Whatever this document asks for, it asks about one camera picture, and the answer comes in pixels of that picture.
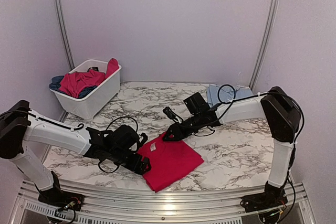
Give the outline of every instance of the marble table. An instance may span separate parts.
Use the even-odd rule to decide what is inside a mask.
[[[170,106],[183,118],[190,116],[182,102],[195,92],[206,99],[205,84],[128,82],[122,83],[120,92],[92,121],[83,121],[72,114],[65,123],[104,130],[111,120],[124,115],[134,117],[139,123],[139,133],[146,133],[149,141],[167,130],[173,122],[162,112]],[[120,120],[134,126],[130,120]],[[262,119],[242,120],[215,128],[207,137],[190,136],[185,142],[201,154],[204,163],[183,179],[166,188],[167,191],[221,190],[265,184],[271,168],[273,140],[268,125]],[[198,134],[207,134],[205,129]],[[91,185],[116,188],[150,190],[142,176],[123,167],[114,174],[105,174],[98,168],[98,160],[82,157],[74,152],[52,147],[45,166],[59,178]],[[113,164],[105,161],[106,167]]]

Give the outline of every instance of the folded red shirt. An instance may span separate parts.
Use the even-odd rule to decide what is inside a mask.
[[[185,142],[164,142],[163,135],[164,133],[146,143],[138,151],[150,159],[152,169],[143,178],[156,193],[185,177],[204,162],[200,154]]]

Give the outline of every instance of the red clothing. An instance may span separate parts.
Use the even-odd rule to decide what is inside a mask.
[[[116,59],[110,59],[109,63],[107,64],[106,70],[106,79],[110,77],[114,72],[119,69],[118,61]]]
[[[60,82],[59,90],[71,97],[78,98],[84,88],[98,86],[103,81],[105,81],[105,73],[93,69],[90,69],[89,72],[67,73]]]
[[[148,157],[152,169],[143,177],[156,193],[185,177],[204,162],[185,142],[164,142],[164,133],[143,145],[139,154]]]

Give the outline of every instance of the white plastic basket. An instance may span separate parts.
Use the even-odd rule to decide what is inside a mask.
[[[73,73],[75,71],[86,72],[91,67],[98,67],[100,72],[106,72],[107,65],[108,63],[104,61],[87,60],[69,73]],[[119,65],[119,69],[116,72],[114,72],[104,82],[102,82],[98,87],[96,87],[82,99],[76,99],[52,89],[51,91],[55,93],[63,109],[65,109],[67,112],[77,115],[83,119],[90,120],[119,92],[120,69],[121,66]]]

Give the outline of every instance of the clothing label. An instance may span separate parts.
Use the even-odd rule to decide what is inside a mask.
[[[154,152],[156,150],[155,143],[151,145],[151,152]]]

